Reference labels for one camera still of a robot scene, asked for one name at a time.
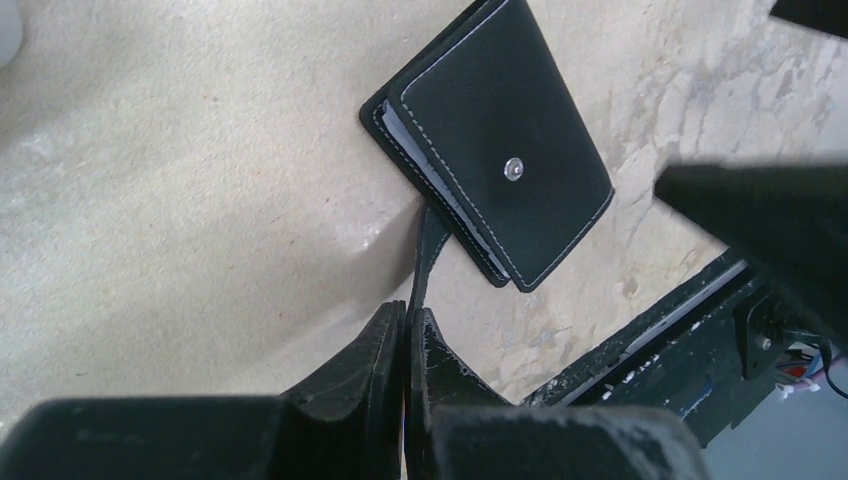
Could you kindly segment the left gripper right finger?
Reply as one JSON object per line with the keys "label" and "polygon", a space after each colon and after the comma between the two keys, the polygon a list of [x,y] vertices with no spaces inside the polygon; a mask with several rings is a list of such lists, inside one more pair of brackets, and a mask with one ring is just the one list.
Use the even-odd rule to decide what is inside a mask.
{"label": "left gripper right finger", "polygon": [[692,432],[639,406],[519,407],[446,344],[434,315],[407,333],[405,461],[411,479],[706,479]]}

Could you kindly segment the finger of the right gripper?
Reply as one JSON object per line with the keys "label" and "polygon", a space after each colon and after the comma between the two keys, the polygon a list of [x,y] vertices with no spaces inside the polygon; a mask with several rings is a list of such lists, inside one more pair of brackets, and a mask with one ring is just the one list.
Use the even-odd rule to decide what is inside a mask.
{"label": "finger of the right gripper", "polygon": [[740,255],[846,350],[846,164],[669,164],[654,196]]}

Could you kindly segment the black leather card holder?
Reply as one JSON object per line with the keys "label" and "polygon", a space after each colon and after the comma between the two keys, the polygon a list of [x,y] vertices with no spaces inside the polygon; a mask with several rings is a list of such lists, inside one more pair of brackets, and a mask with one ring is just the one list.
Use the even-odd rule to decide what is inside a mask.
{"label": "black leather card holder", "polygon": [[424,196],[409,307],[457,238],[495,287],[535,290],[614,189],[524,1],[477,1],[359,112]]}

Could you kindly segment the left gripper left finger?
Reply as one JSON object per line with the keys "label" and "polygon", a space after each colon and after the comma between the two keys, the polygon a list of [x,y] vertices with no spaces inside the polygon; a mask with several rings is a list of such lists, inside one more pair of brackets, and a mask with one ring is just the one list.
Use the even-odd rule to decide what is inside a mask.
{"label": "left gripper left finger", "polygon": [[5,479],[396,479],[395,351],[405,313],[382,304],[359,335],[277,395],[64,398],[29,410],[1,446]]}

